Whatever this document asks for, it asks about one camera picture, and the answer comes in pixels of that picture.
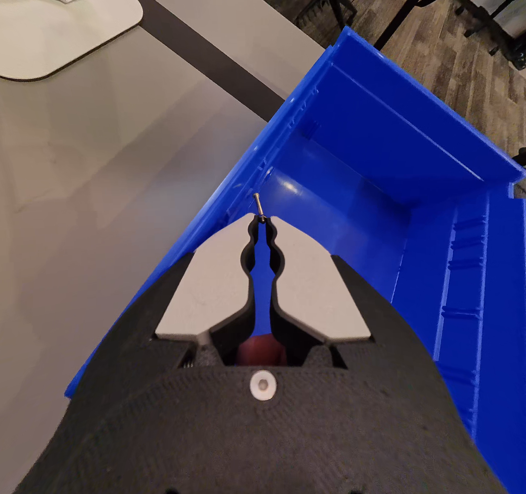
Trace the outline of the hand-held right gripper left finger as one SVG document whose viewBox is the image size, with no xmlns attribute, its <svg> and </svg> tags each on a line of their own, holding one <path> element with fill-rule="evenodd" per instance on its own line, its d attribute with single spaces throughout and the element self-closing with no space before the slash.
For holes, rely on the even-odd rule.
<svg viewBox="0 0 526 494">
<path fill-rule="evenodd" d="M 259 219 L 248 213 L 197 247 L 156 326 L 157 338 L 213 346 L 226 366 L 236 365 L 256 323 L 251 271 L 258 233 Z"/>
</svg>

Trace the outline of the grey desk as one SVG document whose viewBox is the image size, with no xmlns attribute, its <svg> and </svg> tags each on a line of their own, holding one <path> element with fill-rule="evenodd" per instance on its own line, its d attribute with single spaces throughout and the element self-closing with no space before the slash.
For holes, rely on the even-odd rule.
<svg viewBox="0 0 526 494">
<path fill-rule="evenodd" d="M 1 493 L 65 389 L 322 54 L 263 0 L 154 0 L 56 75 L 1 80 Z"/>
</svg>

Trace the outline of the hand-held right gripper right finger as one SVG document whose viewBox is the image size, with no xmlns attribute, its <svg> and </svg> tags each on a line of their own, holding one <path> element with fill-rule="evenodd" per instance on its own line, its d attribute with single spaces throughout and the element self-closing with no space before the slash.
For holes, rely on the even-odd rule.
<svg viewBox="0 0 526 494">
<path fill-rule="evenodd" d="M 273 271 L 271 332 L 287 362 L 301 366 L 312 348 L 369 342 L 372 333 L 331 253 L 303 231 L 274 216 L 266 220 Z"/>
</svg>

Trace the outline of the white rounded board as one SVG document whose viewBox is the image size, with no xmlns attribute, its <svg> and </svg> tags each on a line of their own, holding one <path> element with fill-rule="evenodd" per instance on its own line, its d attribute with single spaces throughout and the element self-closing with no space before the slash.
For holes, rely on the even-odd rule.
<svg viewBox="0 0 526 494">
<path fill-rule="evenodd" d="M 138 25 L 138 0 L 1 0 L 1 78 L 36 81 Z"/>
</svg>

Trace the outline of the blue plastic bin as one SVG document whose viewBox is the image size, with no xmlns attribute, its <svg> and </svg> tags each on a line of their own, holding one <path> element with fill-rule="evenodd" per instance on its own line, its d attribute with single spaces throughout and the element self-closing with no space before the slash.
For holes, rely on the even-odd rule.
<svg viewBox="0 0 526 494">
<path fill-rule="evenodd" d="M 103 339 L 49 493 L 525 493 L 525 171 L 351 30 Z M 259 223 L 253 334 L 161 340 L 191 254 L 253 213 L 332 255 L 369 342 L 287 362 Z"/>
</svg>

